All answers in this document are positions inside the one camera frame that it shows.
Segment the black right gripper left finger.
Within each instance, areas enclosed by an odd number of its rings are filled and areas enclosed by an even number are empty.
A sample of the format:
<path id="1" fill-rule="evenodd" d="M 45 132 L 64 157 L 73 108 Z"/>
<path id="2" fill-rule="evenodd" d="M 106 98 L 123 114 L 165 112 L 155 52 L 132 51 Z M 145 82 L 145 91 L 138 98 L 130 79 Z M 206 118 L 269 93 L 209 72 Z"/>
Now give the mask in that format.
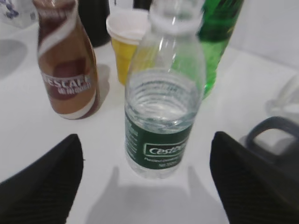
<path id="1" fill-rule="evenodd" d="M 2 224 L 65 224 L 83 174 L 77 134 L 0 184 Z"/>

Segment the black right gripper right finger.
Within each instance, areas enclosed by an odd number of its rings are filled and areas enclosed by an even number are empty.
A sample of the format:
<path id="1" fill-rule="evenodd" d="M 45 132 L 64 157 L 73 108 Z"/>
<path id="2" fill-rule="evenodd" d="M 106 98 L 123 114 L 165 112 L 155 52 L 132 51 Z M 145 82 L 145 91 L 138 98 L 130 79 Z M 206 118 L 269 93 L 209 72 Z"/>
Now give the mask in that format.
<path id="1" fill-rule="evenodd" d="M 211 175 L 231 224 L 297 224 L 299 213 L 282 202 L 235 153 L 243 149 L 224 132 L 211 147 Z"/>

